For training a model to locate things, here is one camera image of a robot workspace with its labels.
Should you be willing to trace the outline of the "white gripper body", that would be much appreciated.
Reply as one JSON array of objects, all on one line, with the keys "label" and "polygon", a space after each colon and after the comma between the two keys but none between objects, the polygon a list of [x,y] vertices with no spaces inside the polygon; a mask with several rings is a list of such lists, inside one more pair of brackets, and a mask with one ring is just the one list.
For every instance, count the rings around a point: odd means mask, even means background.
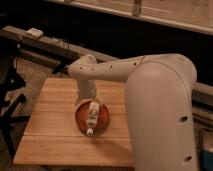
[{"label": "white gripper body", "polygon": [[94,99],[97,96],[96,85],[94,80],[80,80],[77,82],[78,100]]}]

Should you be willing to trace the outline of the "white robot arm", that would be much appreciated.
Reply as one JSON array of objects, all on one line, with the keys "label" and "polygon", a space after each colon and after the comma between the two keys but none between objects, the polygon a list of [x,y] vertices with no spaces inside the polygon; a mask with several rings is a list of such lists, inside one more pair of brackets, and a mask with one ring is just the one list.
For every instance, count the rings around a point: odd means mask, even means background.
[{"label": "white robot arm", "polygon": [[135,171],[198,171],[192,117],[194,64],[180,54],[99,63],[84,55],[68,68],[78,96],[96,95],[96,80],[124,82]]}]

